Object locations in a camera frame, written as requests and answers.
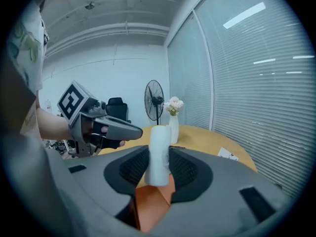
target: card on table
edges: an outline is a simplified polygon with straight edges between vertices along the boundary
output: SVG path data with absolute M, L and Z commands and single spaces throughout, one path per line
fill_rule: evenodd
M 232 160 L 239 160 L 238 157 L 234 156 L 231 152 L 229 152 L 225 148 L 221 148 L 217 156 L 232 159 Z

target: white wall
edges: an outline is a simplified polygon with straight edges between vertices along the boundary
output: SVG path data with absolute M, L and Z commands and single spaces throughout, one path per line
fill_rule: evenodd
M 180 29 L 181 25 L 190 15 L 192 10 L 197 6 L 197 4 L 201 0 L 184 0 L 183 4 L 179 8 L 178 12 L 176 13 L 174 19 L 172 20 L 170 31 L 168 36 L 164 42 L 164 46 L 167 47 L 170 45 L 173 37 L 176 35 L 177 31 Z
M 121 97 L 128 105 L 128 118 L 133 124 L 154 125 L 144 107 L 144 92 L 150 80 L 157 80 L 169 94 L 169 71 L 163 39 L 154 36 L 116 35 L 89 40 L 72 46 L 45 60 L 42 73 L 43 89 L 39 101 L 45 107 L 49 99 L 53 114 L 57 101 L 72 80 L 76 80 L 96 98 L 108 102 Z M 161 123 L 168 122 L 162 114 Z

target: fan pole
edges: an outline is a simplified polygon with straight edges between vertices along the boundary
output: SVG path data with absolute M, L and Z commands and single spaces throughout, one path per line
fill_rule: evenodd
M 156 105 L 156 117 L 157 117 L 157 125 L 159 125 L 159 118 L 158 118 L 158 105 Z

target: black office chair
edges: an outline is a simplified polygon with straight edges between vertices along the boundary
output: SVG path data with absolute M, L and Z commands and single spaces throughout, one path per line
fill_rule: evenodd
M 106 111 L 110 116 L 131 123 L 131 121 L 127 119 L 127 104 L 123 103 L 120 97 L 110 98 L 106 105 Z

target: chair headrest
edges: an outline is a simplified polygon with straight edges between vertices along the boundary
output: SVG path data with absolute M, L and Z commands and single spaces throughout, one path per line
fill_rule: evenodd
M 113 97 L 109 99 L 108 104 L 109 105 L 122 105 L 123 100 L 121 97 Z

